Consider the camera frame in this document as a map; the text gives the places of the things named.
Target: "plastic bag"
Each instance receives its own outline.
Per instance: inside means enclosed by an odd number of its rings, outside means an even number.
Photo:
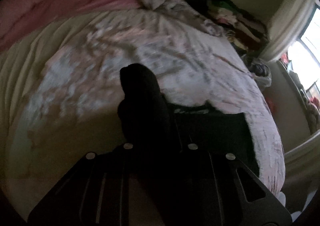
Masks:
[[[251,72],[252,78],[256,81],[260,91],[271,86],[271,70],[260,58],[241,56],[245,66]]]

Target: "round silver rivet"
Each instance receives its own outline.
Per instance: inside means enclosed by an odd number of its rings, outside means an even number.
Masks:
[[[123,145],[123,148],[124,149],[132,149],[133,145],[131,143],[126,143],[126,144]]]
[[[229,160],[235,160],[236,159],[236,156],[232,153],[228,153],[226,154],[226,158],[229,159]]]
[[[89,152],[85,155],[86,159],[94,159],[96,157],[96,154],[93,152]]]
[[[197,146],[197,144],[191,143],[191,144],[188,145],[188,148],[191,149],[191,150],[196,150],[196,149],[198,149],[198,146]]]

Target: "window pane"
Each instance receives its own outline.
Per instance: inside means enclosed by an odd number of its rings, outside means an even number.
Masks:
[[[320,62],[320,10],[316,9],[313,18],[301,40]]]
[[[320,67],[300,42],[297,41],[289,47],[288,58],[292,61],[292,69],[298,74],[305,90],[320,78]]]

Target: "crumpled cloth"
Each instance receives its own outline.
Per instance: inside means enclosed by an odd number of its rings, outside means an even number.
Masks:
[[[184,0],[141,0],[149,10],[177,19],[212,36],[221,37],[224,30],[210,19],[195,11]]]

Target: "beige sheet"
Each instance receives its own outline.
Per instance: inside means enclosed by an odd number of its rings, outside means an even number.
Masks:
[[[22,96],[58,49],[17,116]],[[260,180],[275,195],[283,185],[277,128],[260,90],[224,37],[155,12],[123,10],[50,24],[0,61],[0,81],[7,88],[0,95],[6,114],[1,126],[10,129],[2,188],[23,218],[82,155],[110,151],[124,141],[116,115],[123,99],[118,72],[132,62],[149,67],[172,102],[202,105],[209,99],[225,113],[244,112]],[[90,93],[83,101],[74,92]]]

